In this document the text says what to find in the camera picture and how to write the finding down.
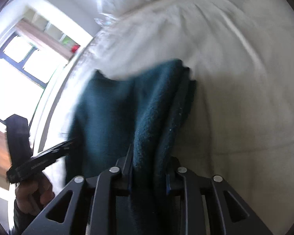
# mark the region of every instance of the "human hand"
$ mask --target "human hand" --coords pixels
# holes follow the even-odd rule
[[[53,198],[52,184],[46,175],[42,174],[39,180],[22,181],[15,189],[16,203],[19,210],[25,214],[38,215],[37,208],[33,206],[32,194],[39,190],[40,203],[45,207]]]

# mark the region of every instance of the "finger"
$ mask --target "finger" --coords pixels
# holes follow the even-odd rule
[[[44,192],[41,196],[40,196],[40,203],[45,206],[47,205],[49,202],[51,202],[51,200],[54,198],[54,192],[53,191],[46,191]]]
[[[29,200],[16,200],[16,203],[20,211],[24,214],[31,214],[33,216],[35,215],[34,209]]]
[[[50,183],[49,179],[43,174],[43,177],[39,181],[39,184],[44,188],[45,191],[51,189],[52,191],[52,184]]]
[[[22,181],[15,189],[17,199],[26,199],[38,189],[37,181]]]

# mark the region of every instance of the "window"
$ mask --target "window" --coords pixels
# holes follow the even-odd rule
[[[60,63],[56,55],[12,34],[0,49],[0,122],[13,114],[30,122]]]

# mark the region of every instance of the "window frame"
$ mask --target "window frame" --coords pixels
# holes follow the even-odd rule
[[[28,59],[30,58],[30,56],[36,51],[38,50],[38,48],[36,48],[35,46],[32,47],[32,49],[27,53],[26,57],[21,61],[21,62],[16,62],[14,61],[12,58],[10,58],[9,56],[7,56],[4,53],[5,48],[8,46],[8,44],[11,42],[11,40],[13,40],[15,37],[22,37],[20,34],[18,34],[17,32],[14,32],[11,34],[11,36],[5,41],[5,43],[0,47],[0,59],[5,59],[9,64],[11,64],[13,67],[15,67],[18,71],[20,71],[22,74],[24,74],[25,76],[28,77],[29,80],[33,81],[34,83],[36,83],[37,85],[39,85],[42,89],[46,89],[47,87],[47,83],[42,82],[41,80],[37,79],[36,77],[34,77],[33,75],[31,75],[30,73],[28,73],[27,71],[25,71],[23,69],[25,63],[28,61]],[[5,125],[5,122],[0,119],[0,122],[2,124]]]

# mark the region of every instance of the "white bedsheet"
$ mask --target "white bedsheet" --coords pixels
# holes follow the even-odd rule
[[[285,0],[159,0],[101,31],[73,70],[45,148],[67,137],[99,69],[124,79],[180,58],[198,88],[174,155],[222,175],[274,234],[294,222],[294,12]],[[47,170],[56,190],[63,162]]]

